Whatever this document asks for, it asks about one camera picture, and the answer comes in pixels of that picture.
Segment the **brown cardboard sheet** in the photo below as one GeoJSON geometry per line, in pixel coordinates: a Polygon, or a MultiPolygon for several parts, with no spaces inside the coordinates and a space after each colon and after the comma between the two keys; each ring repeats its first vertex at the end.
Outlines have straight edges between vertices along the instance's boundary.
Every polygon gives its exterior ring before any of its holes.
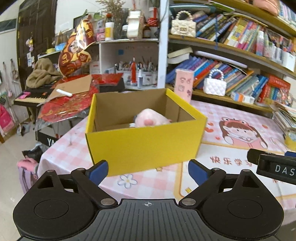
{"type": "Polygon", "coordinates": [[[92,82],[91,75],[76,78],[74,80],[58,84],[47,100],[52,100],[57,97],[72,97],[74,94],[88,92],[92,82]]]}

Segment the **olive green blanket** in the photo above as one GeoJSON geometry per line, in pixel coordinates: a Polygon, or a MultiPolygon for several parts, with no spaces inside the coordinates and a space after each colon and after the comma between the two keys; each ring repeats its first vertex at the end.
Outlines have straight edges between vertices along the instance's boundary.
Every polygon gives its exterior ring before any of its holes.
{"type": "Polygon", "coordinates": [[[27,88],[39,88],[41,86],[51,84],[62,78],[62,74],[56,70],[49,58],[39,59],[32,71],[26,79],[27,88]]]}

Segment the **stack of paper booklets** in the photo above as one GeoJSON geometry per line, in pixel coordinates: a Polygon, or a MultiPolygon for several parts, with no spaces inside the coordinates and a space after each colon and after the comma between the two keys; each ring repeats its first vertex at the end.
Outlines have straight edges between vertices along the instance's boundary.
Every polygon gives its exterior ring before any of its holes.
{"type": "Polygon", "coordinates": [[[273,109],[272,119],[280,129],[285,134],[295,132],[295,108],[291,108],[279,102],[274,102],[270,107],[273,109]]]}

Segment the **black electric keyboard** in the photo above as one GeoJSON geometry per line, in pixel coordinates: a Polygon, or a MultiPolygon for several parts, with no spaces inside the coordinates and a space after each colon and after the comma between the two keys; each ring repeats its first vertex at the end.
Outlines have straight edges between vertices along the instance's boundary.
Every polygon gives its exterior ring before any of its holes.
{"type": "Polygon", "coordinates": [[[53,90],[52,84],[38,88],[27,88],[14,99],[14,104],[26,107],[37,106],[45,102],[53,90]]]}

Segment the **pink plush toy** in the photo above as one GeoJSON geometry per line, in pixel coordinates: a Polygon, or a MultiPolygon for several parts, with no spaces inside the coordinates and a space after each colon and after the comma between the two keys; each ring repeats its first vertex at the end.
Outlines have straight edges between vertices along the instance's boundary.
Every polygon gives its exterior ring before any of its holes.
{"type": "Polygon", "coordinates": [[[153,109],[146,108],[142,110],[134,120],[136,128],[143,128],[147,126],[161,126],[170,124],[172,120],[166,118],[162,114],[154,111],[153,109]]]}

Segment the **yellow tape roll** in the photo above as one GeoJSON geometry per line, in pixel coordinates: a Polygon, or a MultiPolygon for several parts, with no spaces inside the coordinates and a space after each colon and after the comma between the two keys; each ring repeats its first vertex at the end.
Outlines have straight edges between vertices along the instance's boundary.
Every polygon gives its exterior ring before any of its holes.
{"type": "Polygon", "coordinates": [[[296,151],[296,133],[295,132],[287,132],[285,136],[285,145],[291,150],[296,151]]]}

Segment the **white orange medicine box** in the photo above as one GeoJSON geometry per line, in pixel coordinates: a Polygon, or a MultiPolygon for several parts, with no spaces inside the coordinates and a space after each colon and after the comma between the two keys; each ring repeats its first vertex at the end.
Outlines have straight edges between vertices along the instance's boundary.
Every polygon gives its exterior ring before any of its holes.
{"type": "Polygon", "coordinates": [[[232,92],[230,96],[234,101],[247,103],[247,104],[254,104],[255,98],[252,96],[244,95],[237,92],[232,92]]]}

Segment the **white spray bottle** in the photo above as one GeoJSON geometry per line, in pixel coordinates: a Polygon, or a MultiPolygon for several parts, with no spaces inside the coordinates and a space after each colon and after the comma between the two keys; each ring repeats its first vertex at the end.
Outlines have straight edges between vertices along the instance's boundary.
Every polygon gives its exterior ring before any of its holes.
{"type": "Polygon", "coordinates": [[[137,87],[138,87],[138,89],[142,88],[142,81],[143,81],[142,69],[139,69],[138,70],[138,76],[137,76],[137,87]]]}

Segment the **cream quilted handbag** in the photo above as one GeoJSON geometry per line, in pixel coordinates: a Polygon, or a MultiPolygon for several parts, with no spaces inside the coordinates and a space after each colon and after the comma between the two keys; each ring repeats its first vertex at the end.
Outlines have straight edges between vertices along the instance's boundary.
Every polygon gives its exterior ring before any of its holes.
{"type": "Polygon", "coordinates": [[[171,34],[192,38],[196,37],[196,23],[188,11],[179,11],[176,18],[171,21],[171,34]],[[180,20],[182,14],[186,14],[189,20],[180,20]]]}

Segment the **yellow cardboard box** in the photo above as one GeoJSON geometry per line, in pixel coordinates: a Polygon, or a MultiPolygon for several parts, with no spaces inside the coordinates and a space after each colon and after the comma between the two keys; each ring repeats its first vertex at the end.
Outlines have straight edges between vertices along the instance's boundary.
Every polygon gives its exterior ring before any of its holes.
{"type": "Polygon", "coordinates": [[[85,129],[93,164],[108,162],[117,176],[194,159],[207,117],[169,89],[97,93],[85,129]],[[150,108],[170,124],[134,128],[134,117],[150,108]]]}

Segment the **red cartoon foil balloon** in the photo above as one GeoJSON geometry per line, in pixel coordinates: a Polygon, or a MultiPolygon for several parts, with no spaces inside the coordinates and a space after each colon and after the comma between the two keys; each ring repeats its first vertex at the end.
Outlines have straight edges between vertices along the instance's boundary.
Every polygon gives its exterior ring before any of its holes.
{"type": "Polygon", "coordinates": [[[91,55],[86,49],[94,42],[92,16],[87,15],[79,22],[60,52],[58,66],[63,76],[70,76],[91,61],[91,55]]]}

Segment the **red dictionary book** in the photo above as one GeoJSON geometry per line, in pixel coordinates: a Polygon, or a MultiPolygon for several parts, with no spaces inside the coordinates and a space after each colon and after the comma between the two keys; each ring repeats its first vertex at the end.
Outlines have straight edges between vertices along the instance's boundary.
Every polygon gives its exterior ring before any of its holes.
{"type": "Polygon", "coordinates": [[[290,90],[290,83],[286,82],[285,80],[271,74],[267,75],[267,77],[268,77],[267,84],[270,85],[271,87],[285,89],[288,91],[290,90]]]}

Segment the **pink cylindrical container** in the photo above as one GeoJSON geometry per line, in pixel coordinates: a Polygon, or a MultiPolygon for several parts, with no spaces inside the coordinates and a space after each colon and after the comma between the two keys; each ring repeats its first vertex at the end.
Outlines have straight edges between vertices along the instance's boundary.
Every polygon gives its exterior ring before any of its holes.
{"type": "Polygon", "coordinates": [[[177,69],[174,92],[184,101],[190,103],[194,83],[194,71],[177,69]]]}

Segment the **white quilted pearl handbag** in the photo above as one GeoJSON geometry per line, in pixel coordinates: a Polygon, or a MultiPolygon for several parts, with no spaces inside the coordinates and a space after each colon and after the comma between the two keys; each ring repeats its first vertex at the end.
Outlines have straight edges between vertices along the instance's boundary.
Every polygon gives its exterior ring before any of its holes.
{"type": "Polygon", "coordinates": [[[204,79],[203,92],[215,96],[225,96],[227,82],[224,80],[224,74],[219,69],[212,69],[207,78],[204,79]],[[220,73],[220,78],[213,78],[214,73],[220,73]]]}

